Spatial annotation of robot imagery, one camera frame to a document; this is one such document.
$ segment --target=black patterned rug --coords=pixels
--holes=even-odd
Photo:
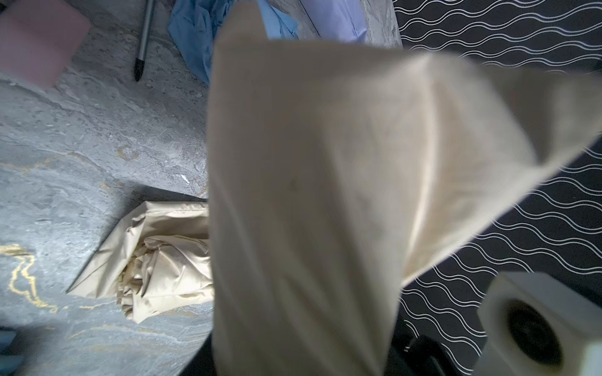
[[[602,70],[602,2],[396,0],[405,49],[451,51],[482,64],[564,74]],[[602,140],[456,254],[402,291],[414,335],[442,343],[470,375],[486,334],[477,308],[500,271],[540,271],[602,296]]]

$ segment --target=folded fabric bundle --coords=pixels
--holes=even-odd
[[[150,236],[117,279],[117,303],[141,323],[149,316],[213,299],[209,242],[185,236]]]
[[[323,39],[364,42],[367,27],[358,0],[301,0],[301,4]]]
[[[114,298],[137,323],[213,299],[209,208],[144,202],[123,217],[67,292]]]
[[[213,40],[234,0],[177,0],[167,29],[188,68],[209,84]],[[270,39],[297,39],[297,22],[258,0]]]

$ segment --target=crumpled beige fabric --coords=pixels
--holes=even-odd
[[[137,323],[212,300],[208,220],[206,203],[142,203],[119,221],[68,294],[117,297]]]
[[[230,12],[208,110],[219,375],[382,375],[400,287],[593,141],[602,84],[268,41]]]

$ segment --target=floor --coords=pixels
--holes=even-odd
[[[0,327],[17,375],[174,375],[211,330],[210,303],[127,321],[65,294],[143,200],[207,198],[208,87],[185,67],[158,0],[144,77],[132,78],[144,0],[71,0],[93,27],[55,87],[0,73]],[[298,0],[276,5],[316,36]],[[389,0],[361,0],[368,42],[400,44]]]

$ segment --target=white speaker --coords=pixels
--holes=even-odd
[[[474,376],[602,376],[602,309],[544,273],[500,273]]]

